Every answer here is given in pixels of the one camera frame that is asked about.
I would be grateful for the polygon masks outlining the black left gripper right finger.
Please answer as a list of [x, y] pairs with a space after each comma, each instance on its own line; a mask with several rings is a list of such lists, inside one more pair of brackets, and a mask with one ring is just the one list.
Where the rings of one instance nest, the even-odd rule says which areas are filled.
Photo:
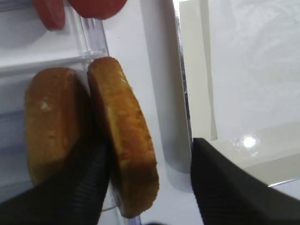
[[299, 200], [268, 187], [203, 138], [193, 139], [190, 178], [205, 225], [298, 225]]

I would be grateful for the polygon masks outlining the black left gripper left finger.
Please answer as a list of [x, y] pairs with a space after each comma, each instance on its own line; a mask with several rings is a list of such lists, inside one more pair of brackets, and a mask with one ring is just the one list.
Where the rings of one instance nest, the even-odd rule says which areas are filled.
[[2, 225], [96, 225], [110, 176], [106, 143], [75, 150], [67, 165], [36, 187], [0, 205]]

